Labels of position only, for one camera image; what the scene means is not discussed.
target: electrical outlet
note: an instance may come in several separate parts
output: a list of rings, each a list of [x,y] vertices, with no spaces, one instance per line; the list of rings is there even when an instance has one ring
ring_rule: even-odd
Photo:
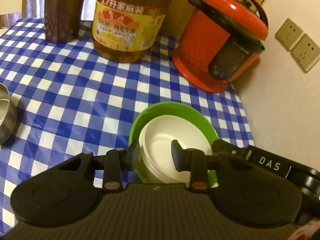
[[[288,50],[297,44],[303,36],[303,30],[289,18],[285,20],[280,29],[276,32],[276,39]]]
[[[304,34],[291,51],[292,57],[308,72],[320,59],[319,46],[307,35]]]

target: ribbed black surface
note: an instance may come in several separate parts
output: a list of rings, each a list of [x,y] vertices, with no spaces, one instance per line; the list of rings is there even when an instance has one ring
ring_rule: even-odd
[[[59,228],[37,228],[24,223],[5,240],[283,240],[293,225],[256,229],[222,216],[208,196],[183,185],[131,184],[123,193],[105,195],[86,218]]]

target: tablecloth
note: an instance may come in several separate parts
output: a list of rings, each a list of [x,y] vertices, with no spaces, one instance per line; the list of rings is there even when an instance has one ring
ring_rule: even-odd
[[[99,57],[91,22],[67,44],[45,40],[43,19],[21,19],[0,37],[0,82],[17,106],[13,135],[0,149],[0,232],[17,220],[10,196],[17,184],[83,151],[104,155],[126,148],[131,125],[146,107],[177,101],[200,111],[223,140],[253,145],[235,90],[212,94],[184,79],[171,61],[178,39],[158,36],[140,62],[118,64]],[[134,172],[123,172],[125,183]],[[95,186],[101,186],[97,172]]]

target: stainless steel bowl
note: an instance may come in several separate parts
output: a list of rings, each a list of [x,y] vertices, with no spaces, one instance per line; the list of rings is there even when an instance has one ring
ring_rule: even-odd
[[[0,145],[12,134],[17,122],[17,109],[5,85],[0,83]]]

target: bottle label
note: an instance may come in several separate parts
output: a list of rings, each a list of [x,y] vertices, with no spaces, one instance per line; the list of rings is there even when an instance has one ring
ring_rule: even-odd
[[[119,0],[97,0],[92,35],[100,44],[119,51],[150,48],[158,34],[166,8]]]

